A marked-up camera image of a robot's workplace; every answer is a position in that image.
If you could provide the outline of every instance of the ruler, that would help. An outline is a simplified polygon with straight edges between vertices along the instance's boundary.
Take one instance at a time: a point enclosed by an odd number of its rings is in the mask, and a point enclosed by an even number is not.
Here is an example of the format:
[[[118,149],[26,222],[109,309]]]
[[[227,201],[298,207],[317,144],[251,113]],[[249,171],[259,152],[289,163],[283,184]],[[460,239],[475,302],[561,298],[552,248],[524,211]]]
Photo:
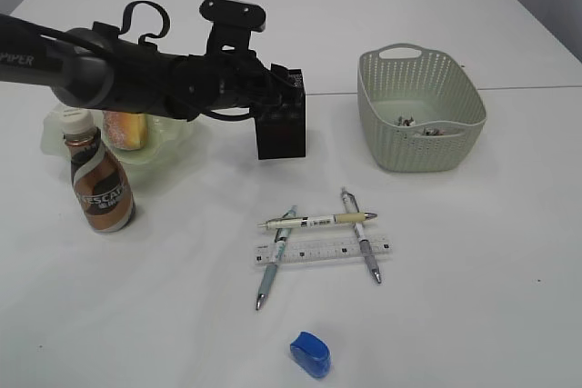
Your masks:
[[[368,240],[375,256],[388,254],[390,244],[385,235],[369,235]],[[255,247],[255,265],[269,264],[273,251],[272,244],[262,244]],[[281,264],[308,263],[312,261],[327,261],[362,256],[360,244],[355,236],[340,236],[319,240],[289,239]]]

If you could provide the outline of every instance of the gray plastic basket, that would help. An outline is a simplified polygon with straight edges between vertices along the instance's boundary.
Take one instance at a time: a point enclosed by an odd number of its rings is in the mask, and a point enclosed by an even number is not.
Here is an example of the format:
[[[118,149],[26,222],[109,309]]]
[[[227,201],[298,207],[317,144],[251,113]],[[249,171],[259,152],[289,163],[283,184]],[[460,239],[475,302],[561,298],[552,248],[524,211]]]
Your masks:
[[[413,58],[384,59],[382,52],[416,49]],[[438,172],[458,166],[487,119],[483,101],[449,55],[409,44],[360,56],[357,103],[367,144],[378,164],[395,172]],[[414,126],[398,126],[398,117]],[[440,136],[427,136],[438,129]]]

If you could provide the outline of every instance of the clear plastic bowl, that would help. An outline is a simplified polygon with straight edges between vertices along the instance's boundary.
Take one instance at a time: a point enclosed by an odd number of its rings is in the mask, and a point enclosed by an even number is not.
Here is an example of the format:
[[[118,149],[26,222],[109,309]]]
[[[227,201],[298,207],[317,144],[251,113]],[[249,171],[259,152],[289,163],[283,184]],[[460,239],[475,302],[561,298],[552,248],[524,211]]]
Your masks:
[[[55,106],[43,121],[43,136],[40,142],[40,150],[43,154],[62,156],[69,159],[69,151],[63,142],[63,133],[58,117],[67,108],[64,104]],[[103,113],[100,110],[91,110],[95,124],[103,127]],[[105,135],[103,140],[113,154],[122,164],[143,165],[152,163],[162,156],[166,150],[170,150],[176,144],[185,140],[193,132],[193,123],[184,120],[147,115],[147,144],[140,150],[120,150],[108,143]]]

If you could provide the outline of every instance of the pen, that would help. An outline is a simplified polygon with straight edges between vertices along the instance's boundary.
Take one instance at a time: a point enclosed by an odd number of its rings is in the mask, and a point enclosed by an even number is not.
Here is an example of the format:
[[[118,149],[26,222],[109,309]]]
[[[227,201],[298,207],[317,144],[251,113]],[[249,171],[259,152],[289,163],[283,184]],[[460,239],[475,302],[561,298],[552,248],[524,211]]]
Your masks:
[[[299,217],[299,218],[277,218],[269,220],[258,227],[264,227],[267,230],[283,229],[292,227],[314,227],[323,226],[326,224],[342,224],[342,223],[357,223],[364,222],[376,218],[374,213],[349,213],[349,214],[334,214],[323,215],[321,217]]]
[[[348,213],[357,213],[359,208],[357,207],[356,198],[353,194],[349,193],[345,187],[342,187],[342,202]],[[360,243],[360,252],[364,256],[364,261],[366,262],[367,269],[374,276],[376,282],[382,283],[382,276],[380,275],[380,268],[376,262],[376,258],[372,253],[372,248],[370,247],[370,242],[364,235],[364,226],[361,223],[354,223],[354,232],[358,242]]]
[[[293,218],[296,216],[296,209],[297,207],[293,205],[289,211],[283,215],[282,218]],[[269,259],[269,265],[265,269],[265,273],[263,274],[263,280],[261,281],[260,286],[258,287],[258,294],[256,295],[256,310],[258,311],[263,306],[263,303],[266,300],[266,297],[269,295],[269,290],[271,289],[271,285],[275,280],[276,270],[278,268],[278,263],[281,261],[281,257],[285,252],[285,248],[287,246],[287,238],[291,234],[291,229],[278,229],[275,235],[275,242],[273,244],[273,252],[271,253],[271,259]]]

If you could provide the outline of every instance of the white pen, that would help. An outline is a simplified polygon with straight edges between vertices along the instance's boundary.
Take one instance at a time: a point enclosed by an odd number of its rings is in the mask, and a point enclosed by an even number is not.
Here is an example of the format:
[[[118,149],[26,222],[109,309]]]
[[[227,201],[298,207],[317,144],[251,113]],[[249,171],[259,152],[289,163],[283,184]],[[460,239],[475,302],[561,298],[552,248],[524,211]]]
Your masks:
[[[342,187],[342,202],[346,208],[347,213],[357,213],[359,208],[357,207],[356,198],[353,194],[349,193],[345,187]],[[364,261],[366,262],[367,269],[372,274],[376,282],[382,283],[382,276],[380,275],[380,267],[376,262],[376,258],[372,253],[372,248],[370,247],[370,242],[367,240],[364,234],[364,226],[361,223],[354,223],[354,232],[358,242],[360,243],[360,252],[364,256]]]
[[[352,214],[322,215],[321,217],[276,218],[263,224],[259,224],[258,227],[265,227],[268,230],[295,227],[314,227],[325,226],[327,224],[364,222],[365,220],[371,220],[376,217],[377,214],[374,213],[357,212]]]

